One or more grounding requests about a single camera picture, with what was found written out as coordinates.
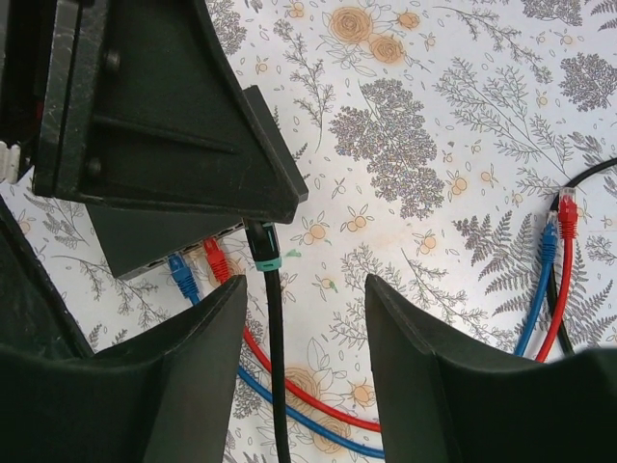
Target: black plastic panel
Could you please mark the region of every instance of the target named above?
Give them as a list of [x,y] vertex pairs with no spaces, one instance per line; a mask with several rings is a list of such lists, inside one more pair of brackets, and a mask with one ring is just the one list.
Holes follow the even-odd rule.
[[617,349],[543,365],[494,349],[366,279],[388,463],[610,461]]
[[37,194],[293,220],[299,173],[277,156],[286,147],[266,133],[272,116],[257,89],[253,101],[241,91],[202,0],[71,8],[58,4]]

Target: black plastic fin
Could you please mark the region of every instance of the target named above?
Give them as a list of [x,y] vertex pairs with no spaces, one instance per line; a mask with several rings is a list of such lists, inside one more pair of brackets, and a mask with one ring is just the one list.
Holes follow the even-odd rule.
[[515,357],[372,275],[366,323],[388,463],[613,459],[617,350],[549,365]]

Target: black plastic bracket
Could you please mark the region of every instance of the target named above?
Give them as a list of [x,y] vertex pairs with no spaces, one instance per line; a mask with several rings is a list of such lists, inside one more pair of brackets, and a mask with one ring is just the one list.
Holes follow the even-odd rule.
[[306,186],[202,0],[58,0],[49,56],[35,193],[293,220]]

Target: screw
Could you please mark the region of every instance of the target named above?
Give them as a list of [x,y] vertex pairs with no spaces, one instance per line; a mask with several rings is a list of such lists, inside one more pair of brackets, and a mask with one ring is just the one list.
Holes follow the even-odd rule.
[[105,69],[110,72],[120,70],[120,53],[116,50],[107,50],[104,56]]
[[88,161],[87,172],[90,177],[98,177],[103,170],[103,165],[98,157],[93,157]]

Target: cable plug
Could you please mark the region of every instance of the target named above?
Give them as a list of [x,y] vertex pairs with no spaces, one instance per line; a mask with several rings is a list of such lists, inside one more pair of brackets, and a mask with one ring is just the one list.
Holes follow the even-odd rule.
[[557,254],[557,242],[559,241],[559,220],[557,211],[552,210],[547,217],[547,224],[542,234],[542,263],[552,264]]
[[245,220],[244,230],[257,270],[271,272],[281,268],[281,251],[274,224]]
[[172,270],[172,278],[182,295],[189,299],[193,305],[200,302],[200,290],[197,288],[193,272],[184,258],[180,254],[172,254],[167,258],[167,261],[170,270]]
[[205,249],[205,257],[208,264],[210,264],[212,273],[214,273],[214,278],[222,285],[230,278],[228,260],[225,257],[225,253],[223,253],[215,238],[204,240],[203,249]]
[[562,188],[559,192],[558,218],[562,239],[574,239],[577,236],[578,210],[575,198],[574,188]]

